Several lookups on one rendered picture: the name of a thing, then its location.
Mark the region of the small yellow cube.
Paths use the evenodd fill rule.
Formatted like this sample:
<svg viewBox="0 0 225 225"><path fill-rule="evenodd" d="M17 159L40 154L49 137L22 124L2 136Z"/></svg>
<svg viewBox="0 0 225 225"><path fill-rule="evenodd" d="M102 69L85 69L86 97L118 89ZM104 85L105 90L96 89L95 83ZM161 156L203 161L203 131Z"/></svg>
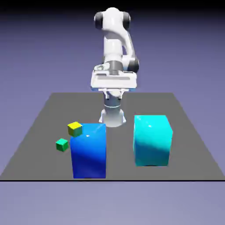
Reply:
<svg viewBox="0 0 225 225"><path fill-rule="evenodd" d="M82 125L80 123L73 122L67 125L68 134L72 137L77 137L82 134Z"/></svg>

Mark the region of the large cyan box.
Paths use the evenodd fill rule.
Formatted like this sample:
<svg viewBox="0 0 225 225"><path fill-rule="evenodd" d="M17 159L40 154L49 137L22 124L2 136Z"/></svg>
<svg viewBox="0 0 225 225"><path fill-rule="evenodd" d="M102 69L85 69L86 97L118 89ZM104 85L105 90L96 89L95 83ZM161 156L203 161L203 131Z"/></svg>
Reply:
<svg viewBox="0 0 225 225"><path fill-rule="evenodd" d="M133 151L136 166L166 167L173 130L165 115L135 115Z"/></svg>

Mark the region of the large blue box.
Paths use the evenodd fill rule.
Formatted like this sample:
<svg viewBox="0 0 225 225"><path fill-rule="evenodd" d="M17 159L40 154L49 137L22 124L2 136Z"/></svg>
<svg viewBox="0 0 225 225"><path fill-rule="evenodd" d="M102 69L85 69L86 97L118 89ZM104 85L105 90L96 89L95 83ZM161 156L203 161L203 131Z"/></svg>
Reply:
<svg viewBox="0 0 225 225"><path fill-rule="evenodd" d="M106 125L83 123L82 134L70 139L74 178L106 178Z"/></svg>

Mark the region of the small green cube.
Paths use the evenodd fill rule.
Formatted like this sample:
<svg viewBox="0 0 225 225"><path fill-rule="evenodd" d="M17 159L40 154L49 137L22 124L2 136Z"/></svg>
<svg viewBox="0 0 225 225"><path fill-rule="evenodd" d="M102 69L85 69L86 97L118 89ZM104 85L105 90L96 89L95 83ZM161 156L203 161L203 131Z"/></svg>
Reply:
<svg viewBox="0 0 225 225"><path fill-rule="evenodd" d="M57 140L55 144L56 144L56 149L61 152L64 152L69 147L68 141L63 138Z"/></svg>

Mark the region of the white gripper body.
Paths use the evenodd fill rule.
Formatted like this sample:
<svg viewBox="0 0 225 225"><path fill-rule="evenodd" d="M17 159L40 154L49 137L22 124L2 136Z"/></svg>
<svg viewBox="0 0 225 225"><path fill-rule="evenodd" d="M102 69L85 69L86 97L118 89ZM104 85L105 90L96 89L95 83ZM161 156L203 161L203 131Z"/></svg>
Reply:
<svg viewBox="0 0 225 225"><path fill-rule="evenodd" d="M128 71L118 71L118 75L111 75L108 70L94 70L91 76L93 89L135 89L137 74Z"/></svg>

